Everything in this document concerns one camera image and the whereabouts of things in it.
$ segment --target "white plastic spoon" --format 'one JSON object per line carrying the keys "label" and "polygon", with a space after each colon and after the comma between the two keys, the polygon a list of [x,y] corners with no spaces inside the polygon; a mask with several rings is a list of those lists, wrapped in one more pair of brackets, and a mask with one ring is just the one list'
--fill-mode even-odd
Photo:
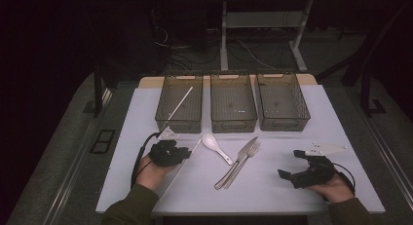
{"label": "white plastic spoon", "polygon": [[219,148],[218,142],[215,139],[215,136],[213,136],[210,133],[205,133],[203,135],[203,144],[204,146],[206,146],[207,148],[216,151],[220,156],[222,156],[222,158],[224,158],[225,161],[227,161],[228,165],[232,165],[234,162],[231,160],[230,157],[228,157],[227,154],[224,153],[224,151],[222,151],[221,148]]}

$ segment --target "plastic storage basket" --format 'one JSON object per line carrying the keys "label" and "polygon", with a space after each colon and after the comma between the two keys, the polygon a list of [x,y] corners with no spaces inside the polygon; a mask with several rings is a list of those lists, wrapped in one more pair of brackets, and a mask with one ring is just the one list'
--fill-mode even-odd
{"label": "plastic storage basket", "polygon": [[155,116],[159,130],[169,126],[177,133],[201,133],[202,104],[203,73],[170,72],[165,76]]}
{"label": "plastic storage basket", "polygon": [[254,88],[262,131],[305,128],[311,117],[294,73],[257,70]]}
{"label": "plastic storage basket", "polygon": [[248,71],[211,71],[212,132],[253,132],[257,121]]}

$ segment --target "hand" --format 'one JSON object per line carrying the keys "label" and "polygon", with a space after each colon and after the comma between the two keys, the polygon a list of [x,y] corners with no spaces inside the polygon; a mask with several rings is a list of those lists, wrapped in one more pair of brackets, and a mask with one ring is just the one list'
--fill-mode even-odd
{"label": "hand", "polygon": [[139,164],[138,171],[141,170],[141,172],[136,178],[136,184],[140,184],[152,191],[156,191],[164,180],[165,175],[175,167],[176,166],[167,168],[159,167],[152,163],[148,156],[145,156]]}
{"label": "hand", "polygon": [[335,173],[327,183],[313,185],[307,187],[307,189],[325,196],[333,204],[342,203],[355,197],[353,192],[337,173]]}

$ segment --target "sleeve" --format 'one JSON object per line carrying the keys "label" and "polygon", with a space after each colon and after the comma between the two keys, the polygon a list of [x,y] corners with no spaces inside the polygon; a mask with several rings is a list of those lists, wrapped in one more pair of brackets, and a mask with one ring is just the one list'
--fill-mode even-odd
{"label": "sleeve", "polygon": [[358,198],[347,200],[343,203],[328,206],[331,222],[334,225],[378,225],[373,216],[362,205]]}
{"label": "sleeve", "polygon": [[110,206],[102,217],[102,225],[150,224],[150,216],[159,196],[152,190],[135,184],[128,195]]}

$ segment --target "person's right hand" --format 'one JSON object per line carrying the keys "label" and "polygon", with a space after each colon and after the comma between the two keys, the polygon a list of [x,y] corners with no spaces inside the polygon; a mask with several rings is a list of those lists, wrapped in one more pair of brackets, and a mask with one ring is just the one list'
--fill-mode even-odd
{"label": "person's right hand", "polygon": [[313,185],[307,187],[307,189],[325,196],[333,204],[342,203],[355,197],[353,192],[337,173],[335,173],[327,183]]}

